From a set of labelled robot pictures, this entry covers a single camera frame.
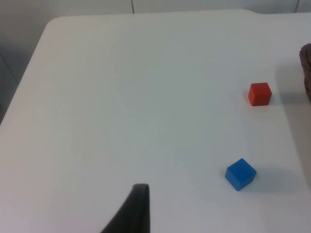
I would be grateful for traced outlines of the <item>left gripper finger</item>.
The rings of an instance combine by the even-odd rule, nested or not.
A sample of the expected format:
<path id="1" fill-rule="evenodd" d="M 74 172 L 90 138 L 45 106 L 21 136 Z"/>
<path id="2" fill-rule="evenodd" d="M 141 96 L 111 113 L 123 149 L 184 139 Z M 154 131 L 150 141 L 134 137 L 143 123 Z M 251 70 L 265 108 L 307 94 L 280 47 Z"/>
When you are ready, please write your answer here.
<path id="1" fill-rule="evenodd" d="M 133 185 L 126 200 L 102 230 L 103 233 L 150 233 L 150 189 L 148 184 Z"/>

